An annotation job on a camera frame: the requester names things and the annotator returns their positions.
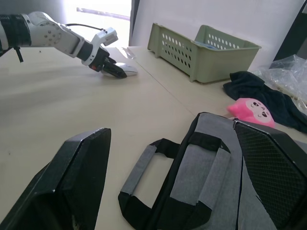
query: white computer mouse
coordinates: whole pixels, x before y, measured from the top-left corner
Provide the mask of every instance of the white computer mouse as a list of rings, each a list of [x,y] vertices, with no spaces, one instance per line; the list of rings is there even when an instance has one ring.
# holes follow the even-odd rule
[[[117,65],[118,67],[121,67],[127,76],[134,76],[138,74],[138,70],[136,68],[134,68],[133,66],[130,66],[126,63],[116,63],[115,65]]]

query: bag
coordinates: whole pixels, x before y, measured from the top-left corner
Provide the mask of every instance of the bag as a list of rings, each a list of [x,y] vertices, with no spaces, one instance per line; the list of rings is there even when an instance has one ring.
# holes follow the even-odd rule
[[[152,208],[133,195],[155,153],[174,159]],[[256,193],[230,119],[198,114],[179,145],[146,147],[118,196],[136,230],[276,230]]]

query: pink stuffed toy face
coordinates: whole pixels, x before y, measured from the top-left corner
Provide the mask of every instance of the pink stuffed toy face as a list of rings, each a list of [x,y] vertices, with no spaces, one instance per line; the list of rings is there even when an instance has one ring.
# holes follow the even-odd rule
[[[227,110],[242,121],[275,127],[269,110],[256,99],[239,98],[236,103],[228,106]]]

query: table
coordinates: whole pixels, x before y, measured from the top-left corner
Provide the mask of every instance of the table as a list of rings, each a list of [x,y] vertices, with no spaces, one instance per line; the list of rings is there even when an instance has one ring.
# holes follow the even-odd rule
[[[102,76],[53,48],[23,48],[24,63],[10,51],[0,59],[0,221],[33,176],[68,138],[109,127],[111,149],[96,229],[132,227],[117,196],[147,144],[160,138],[180,143],[198,112],[227,115],[233,100],[223,82],[190,83],[187,75],[141,47],[135,59],[108,49],[117,62],[135,66],[138,76]],[[292,138],[306,135],[277,126]],[[154,157],[136,195],[152,206],[171,165]]]

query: black bag handle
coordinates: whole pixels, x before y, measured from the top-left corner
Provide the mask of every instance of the black bag handle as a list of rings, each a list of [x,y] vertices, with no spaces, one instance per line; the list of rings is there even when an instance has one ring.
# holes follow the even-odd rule
[[[206,224],[214,211],[222,189],[231,158],[229,148],[220,138],[200,132],[194,132],[189,137],[188,144],[197,145],[203,149],[216,152],[215,158],[202,185],[196,205],[185,203],[180,199],[176,200],[176,197],[172,196],[172,190],[160,215],[157,225],[158,229],[191,230]]]
[[[120,210],[123,217],[134,229],[142,230],[145,227],[152,210],[133,195],[149,162],[155,153],[162,153],[166,157],[174,159],[179,146],[179,144],[167,139],[161,139],[148,145],[122,187],[118,195]]]

